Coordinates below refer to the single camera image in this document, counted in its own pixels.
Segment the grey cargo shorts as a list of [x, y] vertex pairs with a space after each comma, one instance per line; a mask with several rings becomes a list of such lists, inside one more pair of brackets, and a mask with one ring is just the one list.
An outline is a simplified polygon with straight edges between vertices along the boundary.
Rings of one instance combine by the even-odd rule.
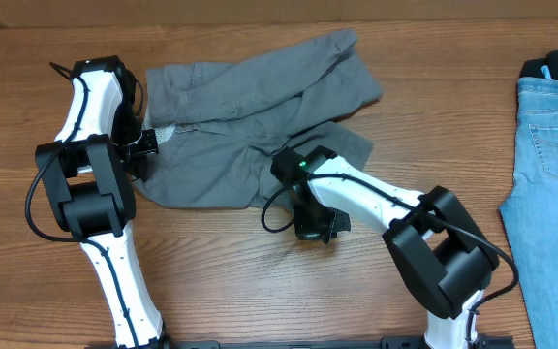
[[238, 63], [148, 70], [143, 124], [159, 150], [137, 189], [167, 208], [246, 208], [279, 188], [270, 166], [285, 147], [324, 146], [363, 168], [373, 144], [341, 119], [383, 90], [356, 45], [344, 29]]

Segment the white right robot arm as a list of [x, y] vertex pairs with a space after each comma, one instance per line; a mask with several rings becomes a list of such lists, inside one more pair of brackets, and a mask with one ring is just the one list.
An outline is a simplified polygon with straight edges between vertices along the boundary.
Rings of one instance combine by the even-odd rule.
[[387, 251], [425, 309], [423, 335], [386, 336], [382, 348], [512, 348], [509, 337], [480, 334], [479, 308], [501, 253], [448, 189], [402, 189], [366, 174], [319, 146], [307, 155], [287, 147], [270, 168], [288, 194], [297, 237], [324, 243], [355, 218], [381, 233]]

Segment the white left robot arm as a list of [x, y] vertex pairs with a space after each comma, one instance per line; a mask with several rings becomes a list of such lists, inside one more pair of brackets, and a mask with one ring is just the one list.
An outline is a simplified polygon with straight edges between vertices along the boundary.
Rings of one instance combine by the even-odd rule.
[[54, 142], [35, 152], [38, 172], [27, 195], [43, 185], [64, 236], [91, 261], [115, 328], [117, 348], [167, 348], [161, 313], [140, 269], [133, 239], [133, 181], [147, 179], [147, 157], [159, 150], [140, 122], [141, 83], [116, 55], [55, 65], [74, 97]]

